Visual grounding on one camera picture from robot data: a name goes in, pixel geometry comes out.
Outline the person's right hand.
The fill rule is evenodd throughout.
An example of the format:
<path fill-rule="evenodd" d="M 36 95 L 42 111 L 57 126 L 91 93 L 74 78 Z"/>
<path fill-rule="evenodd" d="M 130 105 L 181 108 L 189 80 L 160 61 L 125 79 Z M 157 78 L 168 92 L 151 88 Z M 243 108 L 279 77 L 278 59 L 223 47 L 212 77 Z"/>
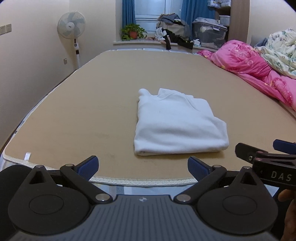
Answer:
<path fill-rule="evenodd" d="M 290 201 L 290 205 L 285 215 L 285 228 L 281 241 L 295 241 L 296 230 L 296 209 L 295 209 L 295 191 L 283 190 L 278 196 L 280 202 Z"/>

